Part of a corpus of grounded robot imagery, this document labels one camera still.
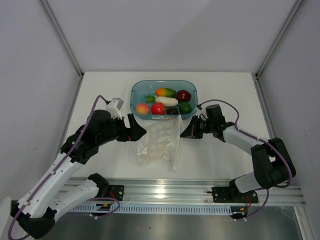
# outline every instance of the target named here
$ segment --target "toy fruit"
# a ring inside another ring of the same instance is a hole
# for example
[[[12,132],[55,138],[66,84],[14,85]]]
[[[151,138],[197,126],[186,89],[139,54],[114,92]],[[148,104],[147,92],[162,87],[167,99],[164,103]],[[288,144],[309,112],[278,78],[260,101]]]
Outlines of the toy fruit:
[[[158,97],[168,97],[168,98],[174,98],[177,94],[177,92],[171,88],[159,88],[155,94]]]
[[[155,115],[163,115],[166,113],[166,106],[161,102],[157,102],[152,105],[151,113]]]
[[[173,97],[166,97],[166,96],[158,96],[155,99],[156,103],[162,103],[166,107],[173,107],[175,105],[178,105],[178,100]]]
[[[191,99],[191,94],[186,90],[180,90],[176,93],[176,99],[181,102],[189,102]]]
[[[149,113],[149,106],[146,103],[138,103],[135,107],[138,114],[147,115]]]
[[[189,114],[192,112],[192,107],[186,101],[183,101],[179,104],[179,110],[181,114]]]
[[[166,114],[168,114],[168,115],[178,115],[179,112],[178,112],[178,109],[176,107],[169,107],[166,110]]]

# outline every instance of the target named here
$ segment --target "red apple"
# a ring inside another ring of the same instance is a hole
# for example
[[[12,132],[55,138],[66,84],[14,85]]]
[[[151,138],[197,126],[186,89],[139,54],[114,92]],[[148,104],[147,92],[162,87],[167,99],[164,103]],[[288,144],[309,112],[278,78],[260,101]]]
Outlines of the red apple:
[[[189,102],[191,99],[191,94],[186,90],[180,90],[176,93],[175,98],[179,101],[179,103]]]
[[[166,114],[166,106],[161,102],[157,102],[152,105],[151,113],[155,115],[164,115]]]

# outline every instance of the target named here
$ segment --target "apple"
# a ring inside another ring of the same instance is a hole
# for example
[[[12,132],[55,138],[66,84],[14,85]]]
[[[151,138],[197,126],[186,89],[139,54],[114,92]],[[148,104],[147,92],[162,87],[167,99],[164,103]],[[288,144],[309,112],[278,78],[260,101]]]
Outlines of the apple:
[[[166,114],[166,106],[161,102],[157,102],[152,105],[151,113],[155,115],[164,115]]]

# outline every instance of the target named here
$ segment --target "white table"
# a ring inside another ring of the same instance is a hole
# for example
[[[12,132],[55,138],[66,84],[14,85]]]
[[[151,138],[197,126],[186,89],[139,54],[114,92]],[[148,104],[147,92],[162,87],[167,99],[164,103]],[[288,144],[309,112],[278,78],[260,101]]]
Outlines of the white table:
[[[215,98],[233,104],[240,112],[238,124],[241,128],[268,138],[251,74],[230,72],[86,72],[66,136],[74,134],[86,122],[99,94],[108,100],[120,97],[124,101],[121,113],[127,117],[127,113],[131,112],[129,101],[132,86],[141,80],[190,81],[197,88],[199,103]],[[234,122],[234,110],[223,103],[220,105],[226,121]],[[105,103],[100,101],[97,107],[104,109]],[[136,119],[143,127],[155,123],[138,117]],[[189,122],[190,118],[184,121],[184,126]],[[106,178],[229,180],[253,170],[251,156],[233,145],[219,141],[211,134],[205,134],[199,140],[183,140],[176,171],[165,164],[137,165],[130,153],[132,144],[134,143],[112,141],[101,146],[99,153],[74,176],[87,177],[99,173]]]

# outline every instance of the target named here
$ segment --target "mango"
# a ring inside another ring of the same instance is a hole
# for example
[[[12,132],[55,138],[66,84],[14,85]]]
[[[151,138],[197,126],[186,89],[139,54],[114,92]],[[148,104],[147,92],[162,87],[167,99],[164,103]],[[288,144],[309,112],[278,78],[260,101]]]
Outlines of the mango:
[[[167,97],[167,98],[174,98],[176,97],[177,92],[171,88],[159,88],[155,94],[158,97]]]

